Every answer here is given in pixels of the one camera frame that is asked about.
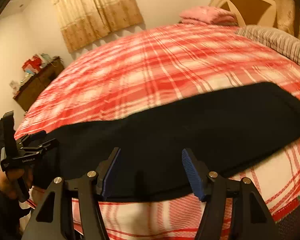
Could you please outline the person's left hand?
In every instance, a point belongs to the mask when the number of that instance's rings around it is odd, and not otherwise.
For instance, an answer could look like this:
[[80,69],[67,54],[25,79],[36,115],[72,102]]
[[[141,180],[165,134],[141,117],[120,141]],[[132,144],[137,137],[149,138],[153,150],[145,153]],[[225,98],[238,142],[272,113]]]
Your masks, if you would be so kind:
[[23,178],[30,189],[33,182],[33,172],[31,168],[0,171],[0,191],[10,199],[17,199],[17,190],[13,185],[18,178]]

